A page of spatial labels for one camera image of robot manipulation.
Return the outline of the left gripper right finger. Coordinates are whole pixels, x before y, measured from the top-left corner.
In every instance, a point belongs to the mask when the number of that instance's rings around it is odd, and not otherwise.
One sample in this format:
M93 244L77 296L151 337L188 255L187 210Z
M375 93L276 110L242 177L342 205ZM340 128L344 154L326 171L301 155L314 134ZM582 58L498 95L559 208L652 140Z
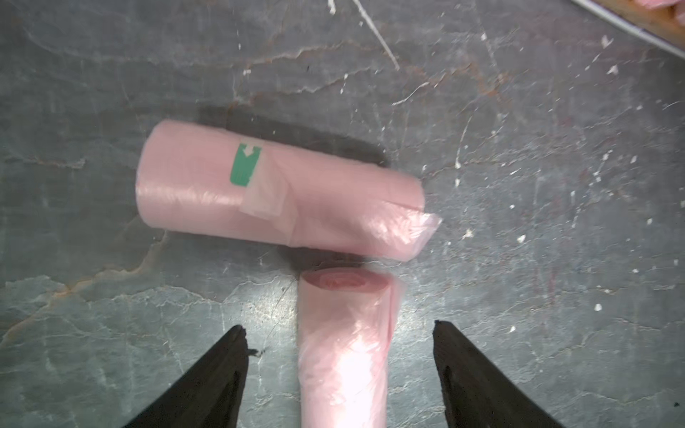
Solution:
M450 428L561 426L451 322L435 322L433 357Z

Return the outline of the pink roll horizontal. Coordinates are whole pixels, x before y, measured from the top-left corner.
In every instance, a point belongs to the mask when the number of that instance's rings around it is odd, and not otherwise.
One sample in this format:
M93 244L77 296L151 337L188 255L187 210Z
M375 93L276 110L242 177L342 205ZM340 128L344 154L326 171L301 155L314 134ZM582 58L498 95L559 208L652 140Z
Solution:
M412 176L181 121L148 137L136 199L152 228L399 261L441 224Z

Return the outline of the pink roll bottom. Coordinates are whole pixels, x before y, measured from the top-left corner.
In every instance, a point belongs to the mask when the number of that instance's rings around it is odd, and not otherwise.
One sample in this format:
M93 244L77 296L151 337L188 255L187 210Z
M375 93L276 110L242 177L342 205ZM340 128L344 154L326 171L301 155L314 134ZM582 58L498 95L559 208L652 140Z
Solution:
M405 286L361 267L299 278L298 378L304 427L385 427L388 358Z

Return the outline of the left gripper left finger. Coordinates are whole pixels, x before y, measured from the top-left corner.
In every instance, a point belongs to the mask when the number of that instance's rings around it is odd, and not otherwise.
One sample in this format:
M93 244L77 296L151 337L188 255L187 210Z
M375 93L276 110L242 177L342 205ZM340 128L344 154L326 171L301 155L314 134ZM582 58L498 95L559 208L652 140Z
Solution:
M236 427L249 368L246 331L233 326L128 427Z

